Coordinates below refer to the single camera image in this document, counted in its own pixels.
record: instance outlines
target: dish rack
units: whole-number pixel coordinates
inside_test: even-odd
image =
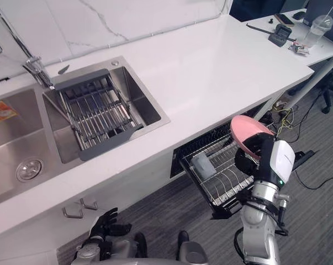
[[[191,177],[202,196],[213,210],[213,219],[228,219],[241,209],[236,195],[253,187],[253,176],[247,176],[235,166],[234,157],[239,148],[232,139],[230,123],[225,135],[191,153],[181,154],[180,164]],[[192,159],[205,153],[215,168],[208,178],[197,172]]]
[[[143,127],[106,69],[63,83],[56,90],[83,161],[115,148]]]

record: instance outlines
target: marble backsplash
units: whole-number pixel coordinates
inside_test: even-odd
[[[0,9],[30,51],[43,63],[52,63],[214,17],[223,5],[223,13],[228,13],[231,4],[232,0],[0,0]],[[0,25],[0,44],[4,43],[0,78],[23,71],[23,53]]]

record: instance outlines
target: drain strainer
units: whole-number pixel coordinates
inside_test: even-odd
[[[17,168],[17,179],[21,182],[26,182],[36,177],[43,167],[43,162],[37,158],[26,160]]]

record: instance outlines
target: pink plate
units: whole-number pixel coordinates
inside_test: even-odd
[[[244,116],[244,115],[238,115],[233,117],[230,124],[230,130],[232,137],[237,142],[237,144],[240,146],[241,149],[243,149],[247,154],[252,156],[254,159],[259,160],[260,158],[252,153],[244,144],[243,142],[250,138],[251,136],[254,136],[259,133],[266,133],[270,135],[274,135],[273,132],[270,131],[267,127],[265,127],[263,124],[261,124],[259,121]]]

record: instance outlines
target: faucet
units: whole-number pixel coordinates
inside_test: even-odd
[[[3,16],[1,11],[0,11],[0,21],[2,22],[4,27],[8,30],[10,35],[13,37],[14,41],[19,45],[19,47],[23,50],[25,55],[28,57],[28,59],[22,65],[24,67],[24,69],[27,70],[41,86],[43,86],[45,88],[49,87],[50,89],[55,89],[55,85],[54,85],[51,77],[47,73],[45,66],[43,65],[43,63],[41,61],[41,57],[35,56],[29,51],[29,49],[21,41],[19,35],[15,32],[13,27],[10,25],[10,23],[7,22],[6,18]]]
[[[27,70],[35,78],[35,80],[43,87],[49,87],[51,90],[55,89],[55,85],[47,73],[45,66],[41,61],[41,57],[33,56],[27,59],[23,64]]]

